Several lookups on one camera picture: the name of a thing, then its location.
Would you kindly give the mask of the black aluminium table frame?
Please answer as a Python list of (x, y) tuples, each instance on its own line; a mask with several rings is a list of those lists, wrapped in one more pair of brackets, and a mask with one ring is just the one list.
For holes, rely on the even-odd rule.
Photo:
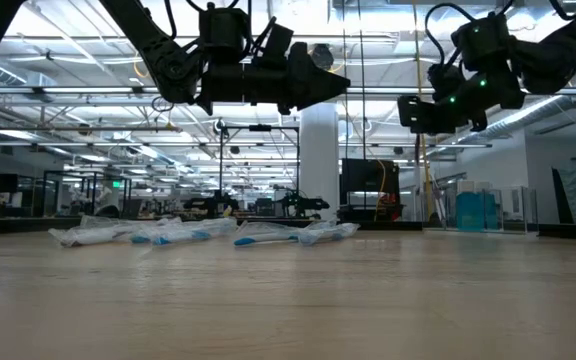
[[(68, 229), (78, 225), (79, 218), (3, 218), (0, 219), (0, 234), (47, 231), (50, 228)], [(426, 224), (415, 221), (372, 222), (359, 221), (361, 230), (368, 231), (421, 231)], [(540, 237), (576, 239), (576, 225), (571, 224), (527, 224), (507, 222), (504, 232), (528, 230)]]

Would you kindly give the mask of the white building column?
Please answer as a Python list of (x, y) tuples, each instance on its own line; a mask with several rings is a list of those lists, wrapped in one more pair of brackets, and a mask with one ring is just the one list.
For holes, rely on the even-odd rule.
[(318, 210), (322, 220), (336, 216), (339, 207), (338, 113), (334, 103), (310, 106), (301, 112), (300, 179), (304, 197), (329, 204)]

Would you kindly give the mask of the blue plastic cup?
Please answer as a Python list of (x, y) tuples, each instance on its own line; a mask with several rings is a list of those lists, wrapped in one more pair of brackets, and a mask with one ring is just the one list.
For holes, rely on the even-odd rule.
[(484, 198), (475, 188), (473, 181), (457, 182), (456, 221), (461, 231), (482, 231), (484, 229)]

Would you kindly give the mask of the black background gantry frame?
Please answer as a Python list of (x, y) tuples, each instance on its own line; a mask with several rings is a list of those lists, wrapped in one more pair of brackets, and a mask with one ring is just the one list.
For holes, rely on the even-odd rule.
[[(224, 190), (224, 149), (230, 150), (231, 147), (235, 146), (241, 149), (245, 147), (244, 143), (234, 143), (234, 139), (241, 131), (253, 132), (253, 133), (267, 133), (271, 138), (272, 147), (276, 150), (279, 158), (274, 162), (270, 158), (266, 161), (259, 159), (258, 163), (264, 166), (270, 167), (273, 164), (280, 164), (284, 168), (288, 165), (294, 167), (294, 172), (290, 176), (293, 182), (294, 192), (299, 195), (301, 193), (300, 187), (300, 156), (301, 156), (301, 137), (299, 134), (300, 128), (298, 126), (273, 126), (269, 124), (251, 124), (251, 125), (226, 125), (221, 120), (218, 121), (219, 124), (219, 180), (218, 180), (218, 192), (219, 195), (223, 195)], [(295, 158), (287, 158), (284, 155), (285, 145), (280, 146), (277, 141), (274, 140), (272, 136), (274, 131), (278, 131), (285, 139), (288, 140), (291, 147), (296, 150)]]

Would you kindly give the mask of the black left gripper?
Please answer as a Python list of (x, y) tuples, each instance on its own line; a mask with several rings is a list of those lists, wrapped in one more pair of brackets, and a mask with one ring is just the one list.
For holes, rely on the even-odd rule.
[(308, 54), (307, 44), (292, 45), (292, 98), (286, 60), (255, 59), (251, 63), (210, 62), (201, 76), (201, 91), (196, 104), (208, 115), (215, 102), (274, 103), (280, 114), (288, 115), (293, 105), (303, 110), (346, 92), (348, 78), (317, 67)]

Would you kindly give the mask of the black background workstation frame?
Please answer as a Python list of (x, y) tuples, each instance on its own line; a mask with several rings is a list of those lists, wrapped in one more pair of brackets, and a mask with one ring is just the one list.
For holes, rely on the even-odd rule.
[(103, 171), (47, 170), (42, 179), (43, 217), (128, 215), (132, 181)]

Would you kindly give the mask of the clear acrylic organizer box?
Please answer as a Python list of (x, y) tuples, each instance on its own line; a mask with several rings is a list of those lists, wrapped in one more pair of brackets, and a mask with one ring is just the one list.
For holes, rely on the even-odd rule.
[[(498, 230), (462, 231), (483, 233), (529, 233), (528, 230), (519, 232), (504, 232), (507, 222), (539, 224), (536, 191), (523, 186), (492, 188), (497, 198)], [(445, 229), (461, 231), (456, 221), (456, 195), (457, 187), (444, 190), (441, 194), (440, 221)]]

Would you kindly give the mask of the purple bagged toothbrush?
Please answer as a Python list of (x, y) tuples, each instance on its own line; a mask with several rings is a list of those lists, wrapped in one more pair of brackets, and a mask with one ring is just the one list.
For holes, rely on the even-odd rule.
[(133, 234), (130, 233), (128, 236), (111, 239), (109, 234), (104, 234), (101, 231), (84, 229), (81, 227), (71, 228), (68, 230), (49, 229), (48, 233), (57, 241), (60, 246), (64, 248), (98, 245), (113, 242), (132, 243), (130, 241), (130, 237)]
[(117, 239), (122, 236), (128, 236), (130, 233), (139, 231), (146, 227), (159, 227), (172, 224), (181, 224), (179, 217), (141, 220), (125, 220), (117, 218), (83, 216), (80, 226), (84, 229), (92, 229), (109, 234), (111, 239)]

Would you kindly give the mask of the black equipment cabinet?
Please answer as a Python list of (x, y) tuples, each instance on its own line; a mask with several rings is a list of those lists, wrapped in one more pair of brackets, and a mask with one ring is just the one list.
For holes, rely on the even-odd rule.
[(394, 222), (403, 205), (399, 166), (392, 161), (344, 158), (340, 175), (340, 207), (345, 222)]

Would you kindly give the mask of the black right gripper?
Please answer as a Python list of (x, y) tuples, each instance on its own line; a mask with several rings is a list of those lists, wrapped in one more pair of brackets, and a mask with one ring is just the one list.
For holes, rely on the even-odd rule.
[[(517, 77), (508, 69), (478, 72), (460, 84), (456, 90), (437, 103), (438, 113), (455, 127), (471, 122), (472, 132), (481, 132), (488, 126), (486, 111), (499, 105), (502, 109), (520, 109), (525, 93)], [(437, 107), (417, 96), (397, 99), (399, 121), (415, 134), (439, 132)]]

